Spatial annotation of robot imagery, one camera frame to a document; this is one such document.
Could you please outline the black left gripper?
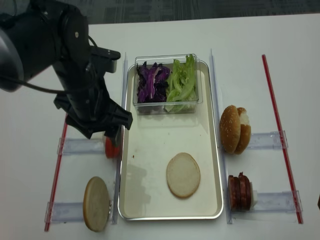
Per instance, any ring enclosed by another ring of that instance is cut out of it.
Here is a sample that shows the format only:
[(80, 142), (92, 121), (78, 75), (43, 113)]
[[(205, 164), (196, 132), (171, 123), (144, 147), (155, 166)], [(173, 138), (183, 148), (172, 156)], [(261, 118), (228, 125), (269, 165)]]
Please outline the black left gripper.
[(121, 143), (121, 126), (130, 130), (133, 122), (132, 113), (113, 101), (104, 89), (58, 94), (54, 105), (65, 111), (67, 125), (83, 135), (104, 132), (104, 138), (110, 138), (115, 146)]

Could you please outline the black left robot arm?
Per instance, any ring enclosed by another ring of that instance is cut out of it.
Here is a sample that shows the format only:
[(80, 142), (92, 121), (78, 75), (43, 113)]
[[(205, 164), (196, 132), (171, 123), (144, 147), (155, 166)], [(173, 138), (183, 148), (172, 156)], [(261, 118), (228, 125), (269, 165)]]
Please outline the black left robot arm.
[(104, 132), (114, 146), (132, 114), (110, 98), (104, 75), (116, 71), (121, 55), (98, 47), (89, 24), (74, 5), (32, 0), (24, 13), (0, 16), (0, 87), (14, 92), (25, 86), (48, 93), (30, 80), (53, 67), (62, 90), (52, 90), (54, 105), (66, 112), (66, 124), (86, 138)]

